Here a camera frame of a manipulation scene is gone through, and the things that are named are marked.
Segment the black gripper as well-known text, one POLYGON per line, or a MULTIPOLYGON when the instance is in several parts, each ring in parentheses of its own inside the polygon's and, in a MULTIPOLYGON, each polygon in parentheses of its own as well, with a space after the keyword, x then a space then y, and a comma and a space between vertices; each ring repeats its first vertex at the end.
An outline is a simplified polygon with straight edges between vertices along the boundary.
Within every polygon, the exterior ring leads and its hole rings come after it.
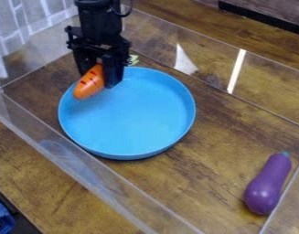
MULTIPOLYGON (((132 10, 121 12, 121 0, 74 0, 78 10, 78 26, 66 26, 66 47, 73 51, 78 74, 84 75, 96 64, 105 50, 101 46, 126 49, 130 43, 121 37, 121 19, 132 10)), ((106 53, 101 57, 105 87, 113 88, 122 77, 128 56, 121 53, 106 53)))

